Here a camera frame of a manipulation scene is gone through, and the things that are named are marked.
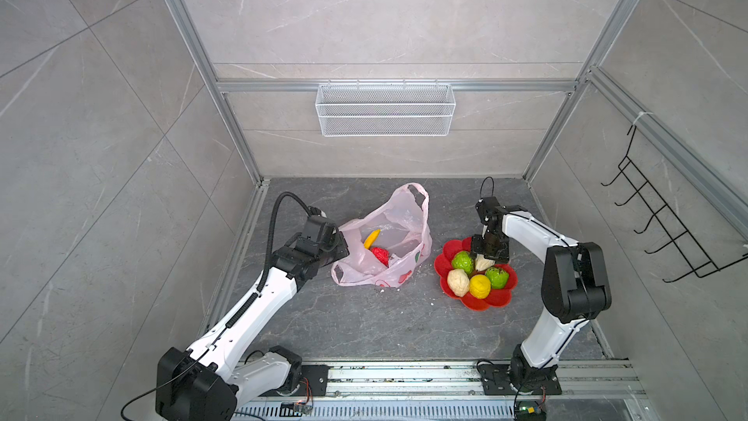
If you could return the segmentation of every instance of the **green guava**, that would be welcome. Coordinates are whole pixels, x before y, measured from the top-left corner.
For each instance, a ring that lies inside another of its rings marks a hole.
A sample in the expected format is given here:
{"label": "green guava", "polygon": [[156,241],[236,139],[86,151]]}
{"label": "green guava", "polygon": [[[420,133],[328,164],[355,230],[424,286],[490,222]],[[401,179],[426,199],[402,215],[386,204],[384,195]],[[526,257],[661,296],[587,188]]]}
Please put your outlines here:
{"label": "green guava", "polygon": [[473,272],[473,259],[464,250],[457,252],[452,259],[452,268],[465,270],[466,274],[471,274]]}
{"label": "green guava", "polygon": [[485,271],[486,278],[491,282],[491,288],[503,289],[506,282],[510,280],[510,275],[503,268],[490,267]]}

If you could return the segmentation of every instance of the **black wire rack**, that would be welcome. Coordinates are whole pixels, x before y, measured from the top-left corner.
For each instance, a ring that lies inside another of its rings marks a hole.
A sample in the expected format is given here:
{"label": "black wire rack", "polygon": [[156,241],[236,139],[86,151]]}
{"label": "black wire rack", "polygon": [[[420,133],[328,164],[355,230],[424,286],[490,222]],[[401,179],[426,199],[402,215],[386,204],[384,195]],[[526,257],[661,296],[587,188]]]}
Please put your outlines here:
{"label": "black wire rack", "polygon": [[[706,252],[706,250],[704,250],[702,245],[699,243],[699,241],[697,241],[696,237],[694,237],[691,231],[686,227],[686,225],[683,224],[683,221],[678,217],[678,214],[672,208],[670,208],[670,205],[668,204],[668,202],[665,201],[665,199],[662,197],[662,195],[660,195],[660,193],[655,188],[655,186],[652,185],[649,179],[647,179],[644,173],[642,173],[642,171],[639,169],[639,166],[634,164],[633,160],[631,160],[631,158],[628,156],[629,152],[631,151],[631,143],[633,142],[633,136],[636,135],[636,133],[637,133],[636,126],[631,126],[628,129],[628,132],[626,132],[626,135],[631,134],[631,139],[629,139],[628,141],[628,148],[626,148],[626,155],[623,157],[621,162],[618,163],[618,174],[616,174],[616,177],[614,177],[612,181],[608,182],[607,184],[603,182],[601,184],[604,187],[607,187],[611,185],[612,183],[614,183],[619,177],[623,176],[623,178],[626,179],[626,181],[628,181],[628,183],[633,188],[633,193],[625,202],[623,203],[615,202],[616,206],[622,207],[623,205],[626,205],[627,203],[629,203],[634,197],[639,197],[641,201],[644,202],[644,205],[646,205],[647,209],[651,213],[651,215],[649,216],[649,220],[647,221],[647,224],[644,226],[644,229],[642,229],[641,231],[634,229],[633,231],[636,232],[637,234],[643,234],[644,231],[646,231],[649,228],[649,225],[651,225],[652,221],[654,220],[657,220],[657,222],[660,224],[662,229],[665,231],[665,234],[667,235],[669,241],[666,242],[665,244],[662,244],[661,246],[659,246],[659,248],[655,250],[652,250],[652,251],[645,250],[644,251],[645,253],[648,253],[648,254],[658,253],[662,249],[672,244],[678,249],[678,252],[681,254],[683,259],[688,264],[688,268],[690,268],[690,271],[687,271],[686,273],[682,274],[681,276],[678,276],[675,279],[663,279],[663,281],[665,283],[674,283],[678,281],[679,279],[685,278],[686,276],[691,275],[691,274],[694,274],[699,278],[704,278],[705,276],[715,274],[718,271],[722,271],[727,267],[731,267],[735,265],[736,263],[743,262],[743,260],[748,259],[748,253],[744,253],[743,257],[739,258],[738,260],[734,260],[733,262],[730,262],[729,264],[723,265],[721,267],[718,266],[714,262],[714,260],[712,260],[712,258]],[[637,187],[636,184],[631,181],[631,178],[626,174],[625,170],[629,167],[636,170],[636,172],[639,173],[641,178],[644,179],[644,182],[639,187]],[[644,198],[644,196],[642,195],[642,189],[646,187],[647,185],[649,185],[650,189],[654,192],[654,194],[657,197],[659,197],[659,199],[662,201],[663,205],[659,207],[659,209],[655,210],[654,208],[652,208],[650,202],[648,202],[647,199]],[[679,225],[680,228],[682,229],[678,232],[678,234],[673,234],[672,232],[670,232],[665,226],[664,221],[660,219],[659,217],[660,214],[667,214],[667,213],[670,213],[677,220],[677,225]],[[681,239],[681,238],[685,240],[689,240],[689,239],[692,240],[706,257],[706,262],[704,262],[703,264],[699,266],[694,266],[692,261],[689,260],[686,254],[683,252],[683,248],[680,245],[678,245],[678,239]]]}

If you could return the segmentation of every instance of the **metal basket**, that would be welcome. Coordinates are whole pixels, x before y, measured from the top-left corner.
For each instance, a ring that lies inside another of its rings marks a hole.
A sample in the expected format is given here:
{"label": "metal basket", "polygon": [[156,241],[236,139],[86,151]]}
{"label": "metal basket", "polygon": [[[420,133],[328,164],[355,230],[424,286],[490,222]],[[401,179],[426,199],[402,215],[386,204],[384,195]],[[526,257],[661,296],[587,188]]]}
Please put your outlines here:
{"label": "metal basket", "polygon": [[455,95],[447,83],[326,83],[315,106],[324,136],[447,135]]}

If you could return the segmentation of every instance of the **red plate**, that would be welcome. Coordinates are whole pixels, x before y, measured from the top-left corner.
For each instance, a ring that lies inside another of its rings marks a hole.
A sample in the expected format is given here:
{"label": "red plate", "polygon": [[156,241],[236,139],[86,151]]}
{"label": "red plate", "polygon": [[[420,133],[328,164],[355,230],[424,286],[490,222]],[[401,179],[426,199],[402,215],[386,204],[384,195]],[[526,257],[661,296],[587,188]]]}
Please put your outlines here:
{"label": "red plate", "polygon": [[[485,299],[478,299],[470,293],[467,293],[463,297],[459,297],[455,295],[455,293],[450,289],[450,286],[446,284],[446,276],[453,270],[452,259],[457,255],[457,252],[462,250],[470,252],[470,246],[470,238],[463,239],[462,241],[454,239],[444,244],[441,254],[439,254],[434,261],[434,270],[436,270],[436,273],[440,276],[439,284],[441,290],[444,291],[445,295],[453,299],[461,300],[468,309],[476,311],[483,311],[491,307],[504,307],[508,305],[512,300],[512,289],[517,286],[519,281],[514,268],[510,267],[508,264],[496,264],[497,267],[503,268],[510,275],[509,280],[506,282],[506,286],[504,286],[503,289],[491,289],[491,292]],[[475,274],[483,275],[484,272],[473,272],[473,275]]]}

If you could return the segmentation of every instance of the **plastic bag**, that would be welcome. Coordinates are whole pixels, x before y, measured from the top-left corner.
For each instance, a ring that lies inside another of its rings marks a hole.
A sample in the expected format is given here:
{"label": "plastic bag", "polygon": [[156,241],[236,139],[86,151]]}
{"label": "plastic bag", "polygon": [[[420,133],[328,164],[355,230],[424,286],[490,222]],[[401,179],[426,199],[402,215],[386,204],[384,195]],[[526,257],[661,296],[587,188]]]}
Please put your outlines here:
{"label": "plastic bag", "polygon": [[[420,207],[410,186],[425,197]],[[340,227],[350,255],[332,265],[332,279],[341,286],[399,287],[431,255],[428,219],[429,193],[423,186],[411,182],[397,188],[387,203],[377,210]],[[363,247],[363,241],[375,229],[381,229],[381,232],[373,247],[384,248],[390,253],[389,267]]]}

